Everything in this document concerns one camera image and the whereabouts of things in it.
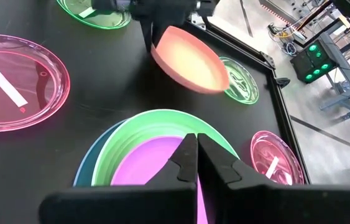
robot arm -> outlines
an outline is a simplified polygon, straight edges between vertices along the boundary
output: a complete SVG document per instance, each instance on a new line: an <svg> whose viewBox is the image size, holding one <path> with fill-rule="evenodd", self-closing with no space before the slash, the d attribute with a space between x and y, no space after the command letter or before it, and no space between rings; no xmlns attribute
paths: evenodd
<svg viewBox="0 0 350 224"><path fill-rule="evenodd" d="M180 26L192 12L213 15L219 0L92 0L98 11L129 12L142 27L147 51L159 43L168 26Z"/></svg>

blue plate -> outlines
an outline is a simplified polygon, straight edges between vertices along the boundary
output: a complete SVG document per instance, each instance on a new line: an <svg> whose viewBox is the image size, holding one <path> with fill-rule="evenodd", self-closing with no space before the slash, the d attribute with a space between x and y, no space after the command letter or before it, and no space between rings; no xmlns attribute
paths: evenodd
<svg viewBox="0 0 350 224"><path fill-rule="evenodd" d="M103 148L110 135L125 121L126 120L118 122L109 128L93 143L83 158L80 167L78 168L78 172L76 173L73 184L74 187L91 186L94 166L96 165L96 161L98 160L101 149Z"/></svg>

white label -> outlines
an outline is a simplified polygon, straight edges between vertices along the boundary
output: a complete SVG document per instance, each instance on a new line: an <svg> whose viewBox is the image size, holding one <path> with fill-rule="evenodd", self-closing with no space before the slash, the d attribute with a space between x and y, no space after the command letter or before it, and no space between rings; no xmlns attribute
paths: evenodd
<svg viewBox="0 0 350 224"><path fill-rule="evenodd" d="M279 163L279 159L277 158L277 156L274 157L272 163L270 164L269 169L266 172L266 177L267 178L271 178L271 176L274 173L275 168L277 167L277 164Z"/></svg>
<svg viewBox="0 0 350 224"><path fill-rule="evenodd" d="M14 88L14 86L12 86L11 83L9 83L9 81L5 78L5 76L2 75L1 72L0 87L18 107L28 104L27 100L24 99L24 97L16 90L16 88Z"/></svg>
<svg viewBox="0 0 350 224"><path fill-rule="evenodd" d="M79 13L78 15L82 18L85 18L86 16L88 16L94 12L95 12L95 9L93 9L92 7L89 7L87 9L85 9L85 11Z"/></svg>

green light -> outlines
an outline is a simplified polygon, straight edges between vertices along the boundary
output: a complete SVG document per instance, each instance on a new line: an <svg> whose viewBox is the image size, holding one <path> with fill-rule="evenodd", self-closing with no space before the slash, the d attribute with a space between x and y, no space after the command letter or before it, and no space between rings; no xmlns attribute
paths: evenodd
<svg viewBox="0 0 350 224"><path fill-rule="evenodd" d="M309 51L315 51L317 49L317 45L313 44L309 47Z"/></svg>

pink plate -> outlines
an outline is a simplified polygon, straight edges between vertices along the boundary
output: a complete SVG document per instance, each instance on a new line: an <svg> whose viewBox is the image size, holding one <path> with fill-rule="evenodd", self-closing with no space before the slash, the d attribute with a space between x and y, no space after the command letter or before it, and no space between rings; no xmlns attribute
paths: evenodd
<svg viewBox="0 0 350 224"><path fill-rule="evenodd" d="M0 131L47 119L69 91L68 72L53 53L29 40L0 35Z"/></svg>
<svg viewBox="0 0 350 224"><path fill-rule="evenodd" d="M275 134L259 131L251 142L254 169L279 184L303 184L302 169L297 158Z"/></svg>
<svg viewBox="0 0 350 224"><path fill-rule="evenodd" d="M183 138L160 136L136 146L119 164L111 185L144 185L167 163ZM204 200L198 180L198 224L207 224Z"/></svg>
<svg viewBox="0 0 350 224"><path fill-rule="evenodd" d="M202 41L170 26L151 54L162 70L183 86L200 93L219 93L229 88L226 67Z"/></svg>

